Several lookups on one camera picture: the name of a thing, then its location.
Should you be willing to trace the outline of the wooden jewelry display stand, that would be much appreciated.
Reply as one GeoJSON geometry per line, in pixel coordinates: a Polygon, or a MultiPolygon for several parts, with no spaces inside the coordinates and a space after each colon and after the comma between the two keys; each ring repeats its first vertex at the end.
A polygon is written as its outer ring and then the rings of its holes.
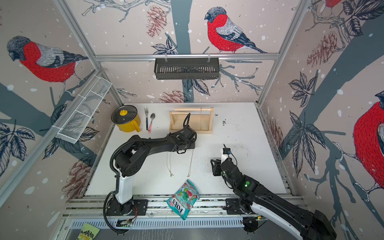
{"type": "Polygon", "coordinates": [[[186,124],[198,134],[213,133],[214,108],[174,108],[169,115],[171,133],[182,130],[186,124]]]}

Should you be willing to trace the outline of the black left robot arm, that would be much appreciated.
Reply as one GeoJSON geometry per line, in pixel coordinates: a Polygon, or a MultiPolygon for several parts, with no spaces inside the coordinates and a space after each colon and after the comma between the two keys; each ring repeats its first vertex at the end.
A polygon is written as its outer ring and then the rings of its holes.
{"type": "Polygon", "coordinates": [[[133,186],[135,174],[146,158],[163,152],[184,154],[195,148],[197,132],[189,126],[191,114],[187,114],[183,128],[164,138],[144,139],[132,136],[119,146],[110,158],[110,168],[115,173],[116,189],[108,194],[103,206],[103,216],[126,216],[135,209],[133,186]]]}

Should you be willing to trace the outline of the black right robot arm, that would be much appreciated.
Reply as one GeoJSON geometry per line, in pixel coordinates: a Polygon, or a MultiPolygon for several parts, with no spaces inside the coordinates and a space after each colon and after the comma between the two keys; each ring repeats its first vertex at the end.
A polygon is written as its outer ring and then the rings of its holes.
{"type": "Polygon", "coordinates": [[[304,210],[269,191],[255,179],[244,175],[231,158],[211,160],[214,176],[221,176],[237,198],[226,199],[224,210],[230,215],[245,214],[244,230],[253,233],[258,228],[259,215],[286,230],[297,240],[335,240],[337,234],[326,215],[316,210],[304,210]]]}

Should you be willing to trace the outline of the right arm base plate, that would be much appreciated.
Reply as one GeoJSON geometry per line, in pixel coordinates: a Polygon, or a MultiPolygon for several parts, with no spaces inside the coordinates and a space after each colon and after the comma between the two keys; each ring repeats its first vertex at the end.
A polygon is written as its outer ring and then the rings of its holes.
{"type": "Polygon", "coordinates": [[[252,209],[252,202],[248,200],[244,200],[242,198],[239,199],[226,199],[226,205],[223,210],[227,211],[228,215],[250,215],[255,214],[252,209]]]}

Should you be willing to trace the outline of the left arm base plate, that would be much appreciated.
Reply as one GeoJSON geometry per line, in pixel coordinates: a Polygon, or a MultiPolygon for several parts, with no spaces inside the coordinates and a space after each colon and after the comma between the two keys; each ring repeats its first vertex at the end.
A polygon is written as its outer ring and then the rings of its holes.
{"type": "Polygon", "coordinates": [[[108,200],[106,216],[144,216],[148,208],[148,200],[131,199],[120,204],[117,199],[108,200]]]}

